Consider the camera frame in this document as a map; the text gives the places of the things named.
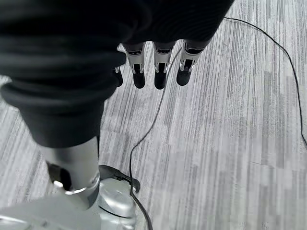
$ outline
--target black rubber fingertip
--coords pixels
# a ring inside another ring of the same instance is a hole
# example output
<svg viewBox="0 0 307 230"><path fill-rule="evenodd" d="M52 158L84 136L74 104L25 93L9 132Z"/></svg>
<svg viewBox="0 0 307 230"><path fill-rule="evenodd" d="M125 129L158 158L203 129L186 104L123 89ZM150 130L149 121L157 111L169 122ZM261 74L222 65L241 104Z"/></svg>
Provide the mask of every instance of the black rubber fingertip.
<svg viewBox="0 0 307 230"><path fill-rule="evenodd" d="M141 89L145 86L145 74L144 73L134 73L133 82L136 88Z"/></svg>
<svg viewBox="0 0 307 230"><path fill-rule="evenodd" d="M118 80L118 84L117 87L121 86L123 84L123 76L121 74L121 71L119 70L118 73L116 73L115 69L112 70L112 74L114 77L116 77L116 79Z"/></svg>
<svg viewBox="0 0 307 230"><path fill-rule="evenodd" d="M178 85L187 85L191 77L191 72L178 70L177 83Z"/></svg>
<svg viewBox="0 0 307 230"><path fill-rule="evenodd" d="M166 73L155 73L154 75L154 86L158 90L164 89L166 85Z"/></svg>

